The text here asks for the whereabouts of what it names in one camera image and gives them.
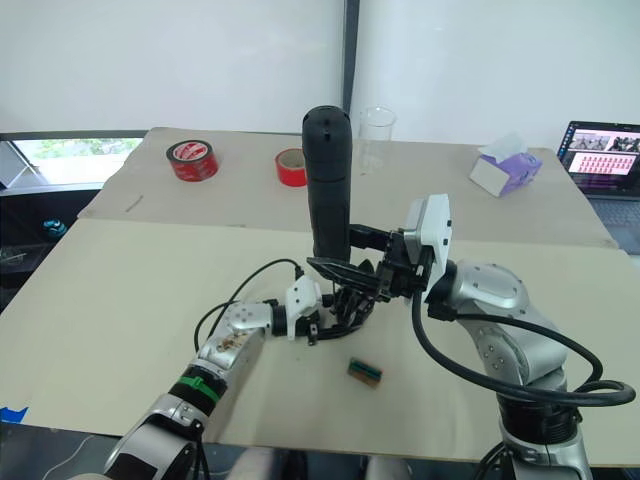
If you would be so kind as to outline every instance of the laptop keyboard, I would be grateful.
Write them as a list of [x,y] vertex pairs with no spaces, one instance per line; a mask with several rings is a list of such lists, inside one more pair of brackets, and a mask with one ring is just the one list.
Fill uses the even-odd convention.
[[591,205],[605,225],[619,227],[640,225],[640,202],[591,200]]

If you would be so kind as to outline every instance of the white curtain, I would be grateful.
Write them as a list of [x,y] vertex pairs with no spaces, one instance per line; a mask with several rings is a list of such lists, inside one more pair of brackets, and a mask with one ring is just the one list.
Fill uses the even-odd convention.
[[0,0],[0,132],[296,132],[339,104],[342,0]]
[[570,120],[640,124],[638,0],[363,0],[351,116],[393,138],[558,147]]

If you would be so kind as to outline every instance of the red tape roll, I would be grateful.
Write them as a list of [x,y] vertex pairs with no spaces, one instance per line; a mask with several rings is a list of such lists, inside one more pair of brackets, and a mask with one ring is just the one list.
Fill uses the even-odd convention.
[[202,140],[176,143],[167,150],[167,158],[176,176],[186,182],[200,182],[218,171],[213,148]]
[[307,175],[304,171],[304,154],[301,148],[289,148],[276,155],[276,171],[282,183],[289,187],[304,187]]

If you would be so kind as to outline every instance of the black cable clip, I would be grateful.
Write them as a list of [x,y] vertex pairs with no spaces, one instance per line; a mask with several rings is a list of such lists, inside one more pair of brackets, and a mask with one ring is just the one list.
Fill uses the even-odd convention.
[[430,303],[427,309],[427,315],[429,315],[430,318],[442,320],[443,322],[453,322],[458,318],[458,311],[444,303]]

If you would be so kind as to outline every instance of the cardboard sheet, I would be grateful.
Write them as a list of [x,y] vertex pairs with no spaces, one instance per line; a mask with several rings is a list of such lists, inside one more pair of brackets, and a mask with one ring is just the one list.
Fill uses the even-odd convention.
[[[28,406],[30,425],[122,435],[181,374],[205,311],[268,260],[309,252],[305,233],[79,220],[0,317],[0,406]],[[622,252],[454,239],[451,257],[517,272],[539,310],[600,356],[605,377],[640,387],[640,277]],[[282,299],[291,270],[269,269],[242,298]],[[481,368],[462,327],[424,324],[442,351]],[[347,375],[352,356],[384,370],[377,389]],[[572,388],[587,370],[570,357]],[[640,462],[639,402],[582,414],[592,464]],[[395,300],[342,340],[269,339],[221,441],[478,459],[499,439],[497,420],[494,395],[435,364]]]
[[[179,180],[165,156],[189,139],[210,142],[219,159],[219,172],[204,182]],[[278,152],[300,146],[292,135],[154,128],[80,216],[309,231],[306,188],[282,185],[274,164]],[[448,193],[458,240],[617,248],[550,150],[531,149],[543,162],[531,185],[494,198],[468,178],[475,146],[390,142],[385,149],[387,160],[369,171],[354,148],[351,223],[397,228],[414,199]]]

